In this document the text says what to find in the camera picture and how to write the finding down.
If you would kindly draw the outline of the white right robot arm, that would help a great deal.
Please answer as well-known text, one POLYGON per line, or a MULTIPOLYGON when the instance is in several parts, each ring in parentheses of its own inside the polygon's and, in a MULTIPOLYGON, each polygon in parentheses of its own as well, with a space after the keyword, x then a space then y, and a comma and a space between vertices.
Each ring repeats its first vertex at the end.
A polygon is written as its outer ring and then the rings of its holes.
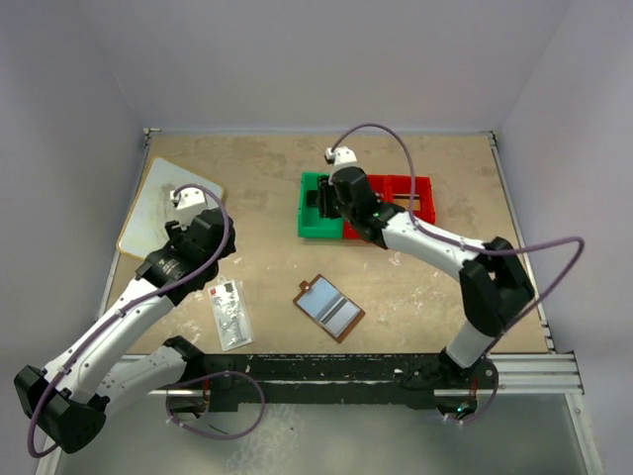
POLYGON ((504 238, 485 242, 424 223, 406 208, 375 193, 357 166, 317 180, 316 205, 323 218, 341 218, 363 240, 413 256, 455 279, 466 323, 443 349, 441 379, 462 387, 475 364, 509 329, 535 295, 527 273, 504 238))

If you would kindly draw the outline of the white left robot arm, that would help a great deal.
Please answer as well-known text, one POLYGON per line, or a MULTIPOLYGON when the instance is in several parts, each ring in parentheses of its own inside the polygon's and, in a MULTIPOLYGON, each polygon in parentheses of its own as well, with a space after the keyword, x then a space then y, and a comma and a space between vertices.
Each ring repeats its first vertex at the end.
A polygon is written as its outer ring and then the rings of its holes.
POLYGON ((150 253, 119 299, 45 367, 27 365, 14 379, 30 431, 41 429, 55 446, 74 453, 89 444, 120 406, 163 386, 192 388, 204 374, 203 352, 182 336, 167 339, 129 373, 112 370, 131 346, 189 294, 219 272, 234 253, 232 219, 205 210, 186 227, 171 221, 169 239, 150 253))

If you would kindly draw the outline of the brown leather card holder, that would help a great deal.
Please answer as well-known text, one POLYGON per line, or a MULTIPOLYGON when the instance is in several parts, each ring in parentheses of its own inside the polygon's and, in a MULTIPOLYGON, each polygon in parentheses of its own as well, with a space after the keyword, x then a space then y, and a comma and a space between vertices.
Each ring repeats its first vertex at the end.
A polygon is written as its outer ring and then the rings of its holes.
POLYGON ((342 343, 366 315, 357 303, 321 274, 310 281, 302 281, 299 288, 299 294, 293 299, 295 306, 337 343, 342 343), (341 298, 345 298, 348 303, 323 325, 320 318, 341 298))

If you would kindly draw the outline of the white magnetic stripe card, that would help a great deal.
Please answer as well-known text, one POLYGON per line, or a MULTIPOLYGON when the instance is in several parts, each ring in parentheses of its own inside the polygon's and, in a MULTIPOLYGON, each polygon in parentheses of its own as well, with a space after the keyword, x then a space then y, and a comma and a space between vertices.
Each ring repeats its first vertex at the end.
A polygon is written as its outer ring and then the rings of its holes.
POLYGON ((323 314, 319 321, 323 325, 326 325, 342 308, 345 307, 347 303, 348 301, 345 298, 341 298, 336 304, 334 304, 323 314))

